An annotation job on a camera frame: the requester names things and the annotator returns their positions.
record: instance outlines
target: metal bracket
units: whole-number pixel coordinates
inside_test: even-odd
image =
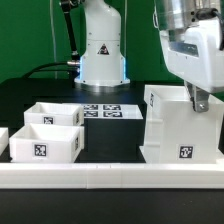
[[[184,82],[185,87],[189,93],[190,99],[193,103],[193,109],[197,113],[207,112],[209,110],[209,93],[189,82]]]

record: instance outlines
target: white platform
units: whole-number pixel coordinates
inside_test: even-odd
[[[169,88],[162,88],[164,87],[146,86],[145,100],[148,104],[153,103],[152,108],[148,106],[146,126],[152,121],[153,125],[146,127],[146,141],[142,147],[147,164],[0,164],[0,188],[224,188],[224,157],[217,148],[223,103],[212,97],[210,112],[207,115],[195,114],[185,89],[172,88],[169,92]],[[182,131],[182,127],[185,127],[182,125],[183,121],[187,123],[188,130],[197,122],[202,128],[199,132],[196,125],[192,133],[186,136],[186,141],[175,138],[175,131]],[[167,136],[170,136],[172,141],[169,146],[164,147],[161,142],[168,140],[166,135],[164,138],[161,133],[170,130],[167,125],[172,124],[175,124],[173,127],[181,129],[173,128],[173,134],[168,133]],[[202,138],[202,143],[208,140],[208,146],[209,142],[214,146],[207,147],[205,153],[202,148],[197,150],[197,141],[200,140],[198,136],[202,136],[201,133],[206,136]],[[198,154],[189,158],[179,158],[179,142],[183,145],[193,144]]]

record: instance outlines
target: cable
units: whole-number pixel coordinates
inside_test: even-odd
[[[38,67],[32,69],[31,71],[27,72],[26,74],[24,74],[22,76],[22,78],[24,78],[24,79],[29,78],[34,72],[40,71],[42,68],[54,67],[54,66],[58,66],[58,65],[67,65],[67,62],[54,62],[54,63],[49,63],[49,64],[44,64],[44,65],[38,66]]]
[[[125,16],[124,16],[124,57],[127,56],[127,14],[128,14],[128,1],[125,0]]]
[[[56,43],[56,36],[55,36],[55,28],[54,28],[54,4],[53,0],[50,0],[50,20],[51,20],[51,33],[52,33],[52,40],[53,40],[53,53],[54,53],[54,62],[57,62],[57,43]],[[58,78],[58,73],[55,71],[55,79]]]

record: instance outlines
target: black cable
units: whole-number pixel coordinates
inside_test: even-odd
[[[42,68],[54,67],[54,66],[58,66],[58,65],[67,65],[67,62],[54,62],[54,63],[48,63],[48,64],[38,66],[38,67],[32,69],[31,71],[27,72],[26,74],[24,74],[22,76],[22,78],[24,78],[24,79],[29,78],[34,72],[37,72],[37,71],[41,70]]]

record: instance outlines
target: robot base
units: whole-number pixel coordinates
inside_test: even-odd
[[[116,86],[100,86],[100,85],[88,85],[84,83],[74,83],[75,88],[82,89],[89,92],[95,93],[113,93],[121,90],[128,90],[130,88],[130,83],[124,83]]]

